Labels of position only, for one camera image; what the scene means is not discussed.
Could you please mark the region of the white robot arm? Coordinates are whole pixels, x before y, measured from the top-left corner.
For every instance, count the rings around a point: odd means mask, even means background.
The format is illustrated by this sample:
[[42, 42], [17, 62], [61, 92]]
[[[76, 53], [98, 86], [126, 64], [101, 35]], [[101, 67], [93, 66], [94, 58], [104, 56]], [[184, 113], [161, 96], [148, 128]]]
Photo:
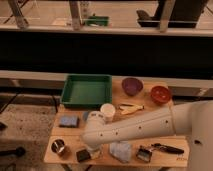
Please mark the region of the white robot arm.
[[96, 150], [115, 141], [173, 135], [187, 137], [187, 171], [213, 171], [213, 100], [163, 107], [110, 124], [90, 113], [82, 141], [90, 150]]

